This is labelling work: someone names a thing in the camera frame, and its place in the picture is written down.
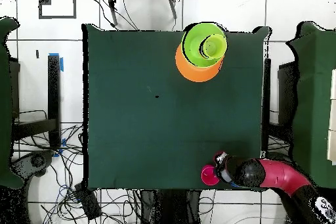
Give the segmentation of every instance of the orange bowl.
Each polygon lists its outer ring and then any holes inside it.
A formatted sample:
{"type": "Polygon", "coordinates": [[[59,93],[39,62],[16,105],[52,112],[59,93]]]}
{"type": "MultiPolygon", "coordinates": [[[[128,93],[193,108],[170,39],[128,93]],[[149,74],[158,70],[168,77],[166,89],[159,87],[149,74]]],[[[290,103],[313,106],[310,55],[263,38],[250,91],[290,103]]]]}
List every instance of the orange bowl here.
{"type": "Polygon", "coordinates": [[[222,68],[223,59],[224,56],[213,66],[208,66],[206,68],[194,66],[184,57],[181,44],[178,46],[175,55],[177,69],[186,79],[193,82],[205,82],[214,78],[222,68]]]}

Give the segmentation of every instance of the lime green bowl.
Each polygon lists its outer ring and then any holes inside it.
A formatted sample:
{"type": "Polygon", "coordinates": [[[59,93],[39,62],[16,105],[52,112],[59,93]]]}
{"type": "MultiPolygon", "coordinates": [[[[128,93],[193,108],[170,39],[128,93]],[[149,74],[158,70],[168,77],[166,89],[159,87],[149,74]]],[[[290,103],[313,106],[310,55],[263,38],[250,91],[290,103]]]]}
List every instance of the lime green bowl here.
{"type": "Polygon", "coordinates": [[[194,66],[206,68],[216,64],[226,49],[224,32],[214,23],[196,24],[182,38],[182,52],[194,66]]]}

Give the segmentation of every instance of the blue tape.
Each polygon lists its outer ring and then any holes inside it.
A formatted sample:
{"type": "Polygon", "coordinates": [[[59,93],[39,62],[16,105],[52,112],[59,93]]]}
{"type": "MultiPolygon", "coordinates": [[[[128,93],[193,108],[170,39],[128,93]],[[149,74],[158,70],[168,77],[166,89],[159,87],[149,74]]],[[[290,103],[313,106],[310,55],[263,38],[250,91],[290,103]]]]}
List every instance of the blue tape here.
{"type": "MultiPolygon", "coordinates": [[[[62,139],[62,143],[61,143],[61,145],[62,145],[62,146],[66,146],[66,139],[65,139],[65,138],[62,139]]],[[[63,153],[63,149],[60,148],[60,149],[58,150],[58,152],[59,152],[60,154],[62,154],[62,153],[63,153]]],[[[54,158],[57,158],[57,157],[59,157],[59,156],[60,156],[59,154],[55,154],[55,155],[54,155],[54,158]]]]}
{"type": "Polygon", "coordinates": [[[60,58],[60,71],[63,72],[64,69],[63,69],[63,57],[60,58]]]}

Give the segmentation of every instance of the grout line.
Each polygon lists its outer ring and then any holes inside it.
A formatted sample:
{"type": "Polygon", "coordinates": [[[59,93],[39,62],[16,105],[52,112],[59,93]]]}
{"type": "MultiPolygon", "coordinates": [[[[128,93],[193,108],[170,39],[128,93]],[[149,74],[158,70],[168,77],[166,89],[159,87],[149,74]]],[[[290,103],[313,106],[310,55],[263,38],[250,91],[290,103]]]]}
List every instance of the grout line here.
{"type": "MultiPolygon", "coordinates": [[[[207,204],[207,205],[212,205],[212,203],[209,202],[200,202],[199,204],[207,204]]],[[[220,203],[220,202],[215,202],[213,203],[214,205],[261,205],[261,203],[220,203]]],[[[282,204],[280,203],[262,203],[263,205],[270,205],[270,206],[281,206],[282,204]]]]}
{"type": "Polygon", "coordinates": [[[286,43],[287,41],[267,41],[267,42],[278,42],[278,43],[286,43]]]}
{"type": "Polygon", "coordinates": [[[262,212],[263,212],[263,193],[260,192],[260,218],[259,218],[259,224],[261,224],[262,212]]]}
{"type": "Polygon", "coordinates": [[[100,6],[101,6],[101,4],[100,4],[100,0],[98,0],[98,1],[99,1],[98,11],[99,11],[99,28],[100,28],[100,6]]]}
{"type": "Polygon", "coordinates": [[[83,122],[60,122],[60,123],[80,123],[82,124],[83,122]]]}
{"type": "Polygon", "coordinates": [[[267,18],[267,0],[265,0],[265,21],[264,21],[264,26],[266,26],[266,18],[267,18]]]}
{"type": "Polygon", "coordinates": [[[82,39],[7,39],[7,41],[83,41],[82,39]]]}
{"type": "MultiPolygon", "coordinates": [[[[16,21],[18,21],[18,0],[16,0],[16,21]]],[[[18,28],[16,29],[16,58],[18,59],[18,28]]],[[[18,115],[18,123],[20,123],[20,114],[18,115]]],[[[20,140],[18,141],[18,158],[21,158],[20,140]]]]}
{"type": "Polygon", "coordinates": [[[181,31],[183,31],[183,6],[184,6],[184,0],[182,0],[182,29],[181,31]]]}

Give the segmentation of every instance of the green tabletop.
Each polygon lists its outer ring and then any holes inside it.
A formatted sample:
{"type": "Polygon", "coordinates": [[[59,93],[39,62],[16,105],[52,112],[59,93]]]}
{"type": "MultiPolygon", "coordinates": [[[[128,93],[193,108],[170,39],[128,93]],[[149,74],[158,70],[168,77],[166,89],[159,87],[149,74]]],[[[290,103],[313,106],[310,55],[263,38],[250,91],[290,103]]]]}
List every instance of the green tabletop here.
{"type": "Polygon", "coordinates": [[[175,65],[184,32],[100,31],[89,42],[89,187],[208,187],[213,155],[261,153],[263,42],[268,28],[227,33],[222,70],[185,79],[175,65]]]}

